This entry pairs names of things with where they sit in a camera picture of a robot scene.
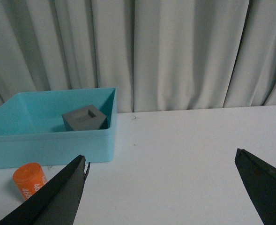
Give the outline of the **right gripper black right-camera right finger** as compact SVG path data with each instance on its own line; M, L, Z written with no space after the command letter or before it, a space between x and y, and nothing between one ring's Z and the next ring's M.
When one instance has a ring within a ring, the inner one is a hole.
M245 149L237 149L235 165L263 224L276 225L276 168Z

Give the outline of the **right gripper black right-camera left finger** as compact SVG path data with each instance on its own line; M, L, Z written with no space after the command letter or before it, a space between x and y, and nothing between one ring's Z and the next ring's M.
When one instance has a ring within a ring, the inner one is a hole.
M85 163L85 156L78 155L0 225L72 225L90 170Z

